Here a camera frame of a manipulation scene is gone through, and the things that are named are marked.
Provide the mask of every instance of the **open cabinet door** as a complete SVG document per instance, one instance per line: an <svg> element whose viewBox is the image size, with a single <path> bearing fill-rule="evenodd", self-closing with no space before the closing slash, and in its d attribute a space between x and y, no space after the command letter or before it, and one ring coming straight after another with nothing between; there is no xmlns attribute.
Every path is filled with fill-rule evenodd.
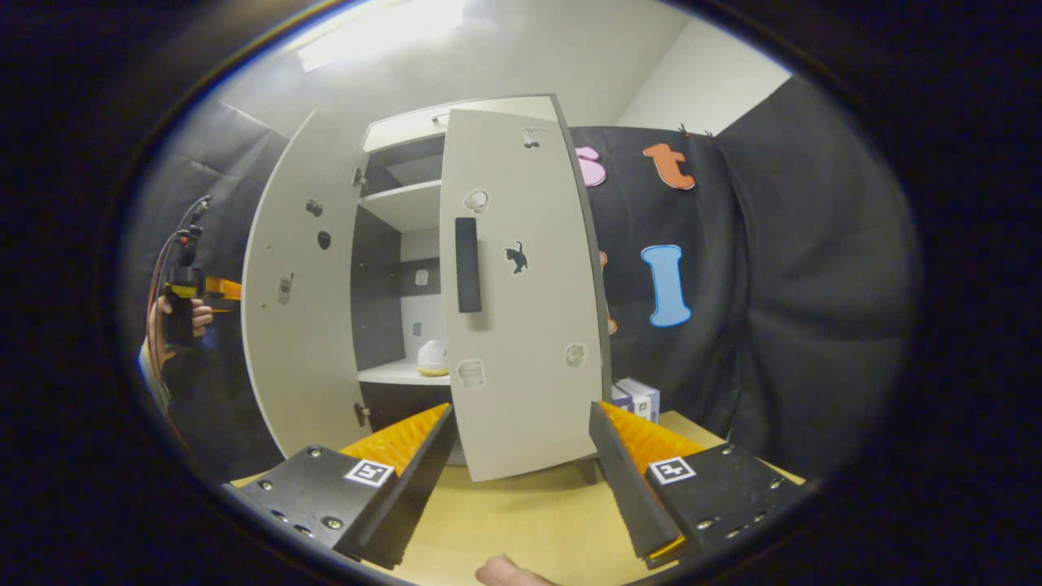
<svg viewBox="0 0 1042 586"><path fill-rule="evenodd" d="M313 112L253 217L243 267L243 344L257 405L286 457L308 444L340 449L370 433L354 413L362 391L350 299L358 209L351 181L363 158L336 122Z"/></svg>
<svg viewBox="0 0 1042 586"><path fill-rule="evenodd" d="M555 112L557 120L458 108L449 116L442 298L474 481L593 454L590 401L611 387L589 202Z"/></svg>

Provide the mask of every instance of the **black door handle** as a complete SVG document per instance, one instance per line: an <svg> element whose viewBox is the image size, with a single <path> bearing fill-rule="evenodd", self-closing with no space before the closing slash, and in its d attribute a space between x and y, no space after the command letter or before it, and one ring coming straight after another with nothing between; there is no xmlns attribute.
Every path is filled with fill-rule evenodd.
<svg viewBox="0 0 1042 586"><path fill-rule="evenodd" d="M456 290L460 313L480 313L481 288L477 272L477 219L456 218Z"/></svg>

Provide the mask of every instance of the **black cat sticker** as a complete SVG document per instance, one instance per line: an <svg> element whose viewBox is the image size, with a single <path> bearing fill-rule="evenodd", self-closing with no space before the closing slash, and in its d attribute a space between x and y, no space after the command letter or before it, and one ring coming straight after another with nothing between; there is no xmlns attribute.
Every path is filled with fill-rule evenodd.
<svg viewBox="0 0 1042 586"><path fill-rule="evenodd" d="M506 248L506 260L514 261L514 272L512 274L518 274L528 268L528 259L524 255L524 245L521 244L521 241L515 240L514 242L518 243L518 248L517 250Z"/></svg>

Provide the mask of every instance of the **human hand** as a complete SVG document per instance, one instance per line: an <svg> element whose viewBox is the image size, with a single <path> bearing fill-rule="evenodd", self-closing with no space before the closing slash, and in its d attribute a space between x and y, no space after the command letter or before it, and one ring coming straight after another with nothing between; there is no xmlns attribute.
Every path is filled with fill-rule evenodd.
<svg viewBox="0 0 1042 586"><path fill-rule="evenodd" d="M156 355L159 358L159 367L170 359L174 358L177 352L174 350L167 349L167 339L163 332L163 324L159 314L170 315L173 313L174 308L170 304L170 300L167 299L166 295L160 295L158 299L152 303L152 309L148 315L148 326L151 332L154 332L155 348ZM202 299L192 299L192 333L198 337L206 333L206 324L214 321L214 309L209 306L203 303Z"/></svg>
<svg viewBox="0 0 1042 586"><path fill-rule="evenodd" d="M506 556L489 558L474 578L485 586L560 586L538 573L518 567Z"/></svg>

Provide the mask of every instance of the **wooden table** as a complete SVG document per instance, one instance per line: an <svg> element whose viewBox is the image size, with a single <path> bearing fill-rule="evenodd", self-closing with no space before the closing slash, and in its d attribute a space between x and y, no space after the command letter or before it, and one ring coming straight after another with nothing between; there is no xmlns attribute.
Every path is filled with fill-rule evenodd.
<svg viewBox="0 0 1042 586"><path fill-rule="evenodd" d="M664 413L660 423L706 448L724 443L676 412ZM653 571L644 567L600 471L597 482L589 484L580 466L563 464L481 483L471 482L463 466L446 466L403 563L388 573L423 586L478 584L474 570L488 558L506 554L560 584L600 586L632 582L675 565ZM243 486L257 477L232 484Z"/></svg>

